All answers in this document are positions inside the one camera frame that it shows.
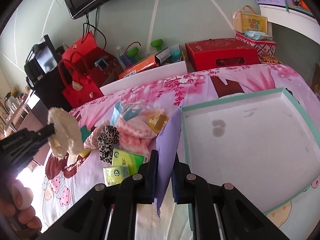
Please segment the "person's left hand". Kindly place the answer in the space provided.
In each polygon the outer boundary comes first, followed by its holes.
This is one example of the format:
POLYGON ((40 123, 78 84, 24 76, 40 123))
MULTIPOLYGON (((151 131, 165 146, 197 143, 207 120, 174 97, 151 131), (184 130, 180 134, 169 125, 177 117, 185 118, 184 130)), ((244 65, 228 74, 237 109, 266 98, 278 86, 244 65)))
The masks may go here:
POLYGON ((32 190, 15 178, 11 178, 6 187, 11 194, 13 203, 1 198, 1 213, 7 217, 17 214, 21 224, 31 229, 41 230, 41 220, 35 215, 35 209, 31 205, 34 196, 32 190))

